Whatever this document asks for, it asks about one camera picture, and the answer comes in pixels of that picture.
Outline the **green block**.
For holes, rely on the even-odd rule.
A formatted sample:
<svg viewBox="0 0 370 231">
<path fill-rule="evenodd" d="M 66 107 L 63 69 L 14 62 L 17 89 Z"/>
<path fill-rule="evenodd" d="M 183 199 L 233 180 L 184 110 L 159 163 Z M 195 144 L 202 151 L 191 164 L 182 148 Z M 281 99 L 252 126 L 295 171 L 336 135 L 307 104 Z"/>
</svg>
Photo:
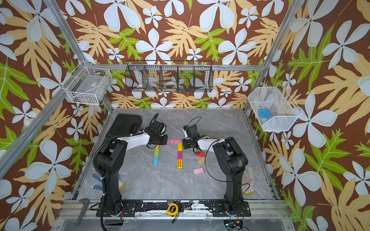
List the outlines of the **green block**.
<svg viewBox="0 0 370 231">
<path fill-rule="evenodd" d="M 160 149 L 155 149 L 154 157 L 159 157 Z"/>
</svg>

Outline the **yellow red striped block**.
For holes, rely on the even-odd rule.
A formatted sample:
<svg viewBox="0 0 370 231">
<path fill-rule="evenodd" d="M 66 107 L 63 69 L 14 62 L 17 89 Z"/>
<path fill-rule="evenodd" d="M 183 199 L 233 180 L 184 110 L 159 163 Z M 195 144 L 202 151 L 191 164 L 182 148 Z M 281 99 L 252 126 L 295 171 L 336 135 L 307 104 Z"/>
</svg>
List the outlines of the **yellow red striped block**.
<svg viewBox="0 0 370 231">
<path fill-rule="evenodd" d="M 182 161 L 182 159 L 178 159 L 177 160 L 177 168 L 178 169 L 182 169 L 183 168 L 183 161 Z"/>
</svg>

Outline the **blue block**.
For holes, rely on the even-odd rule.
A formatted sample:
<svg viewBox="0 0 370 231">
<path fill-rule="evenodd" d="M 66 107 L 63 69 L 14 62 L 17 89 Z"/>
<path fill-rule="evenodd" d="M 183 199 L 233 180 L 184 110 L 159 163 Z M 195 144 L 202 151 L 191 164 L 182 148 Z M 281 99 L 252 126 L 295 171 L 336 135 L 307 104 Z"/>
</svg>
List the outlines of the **blue block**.
<svg viewBox="0 0 370 231">
<path fill-rule="evenodd" d="M 153 166 L 157 166 L 159 163 L 159 157 L 154 157 L 153 158 Z"/>
</svg>

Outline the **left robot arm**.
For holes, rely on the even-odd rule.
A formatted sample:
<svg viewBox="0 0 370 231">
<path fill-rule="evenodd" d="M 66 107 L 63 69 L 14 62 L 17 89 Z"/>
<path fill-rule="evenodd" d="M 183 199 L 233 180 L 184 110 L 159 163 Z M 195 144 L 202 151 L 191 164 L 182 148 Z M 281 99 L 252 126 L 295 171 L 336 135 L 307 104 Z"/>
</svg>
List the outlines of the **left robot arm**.
<svg viewBox="0 0 370 231">
<path fill-rule="evenodd" d="M 115 121 L 93 155 L 92 163 L 103 187 L 100 210 L 97 213 L 101 217 L 116 217 L 122 213 L 118 174 L 126 152 L 139 146 L 167 143 L 164 123 L 152 121 L 145 129 L 140 128 L 141 123 L 141 120 Z"/>
</svg>

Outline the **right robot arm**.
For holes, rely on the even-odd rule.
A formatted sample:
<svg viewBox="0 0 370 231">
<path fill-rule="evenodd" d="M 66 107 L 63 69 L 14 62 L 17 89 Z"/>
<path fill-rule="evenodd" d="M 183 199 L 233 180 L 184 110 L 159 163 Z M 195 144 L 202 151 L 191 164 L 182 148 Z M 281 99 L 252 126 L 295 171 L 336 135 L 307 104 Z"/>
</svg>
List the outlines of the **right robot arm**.
<svg viewBox="0 0 370 231">
<path fill-rule="evenodd" d="M 221 171 L 225 174 L 226 180 L 220 180 L 212 177 L 218 182 L 226 183 L 226 193 L 224 195 L 225 211 L 229 215 L 236 215 L 245 205 L 243 195 L 246 191 L 242 186 L 250 189 L 250 183 L 242 183 L 242 178 L 248 160 L 237 141 L 233 137 L 225 139 L 211 138 L 206 135 L 200 135 L 196 125 L 185 125 L 183 127 L 185 138 L 182 139 L 184 149 L 193 149 L 193 151 L 205 151 L 215 154 Z"/>
</svg>

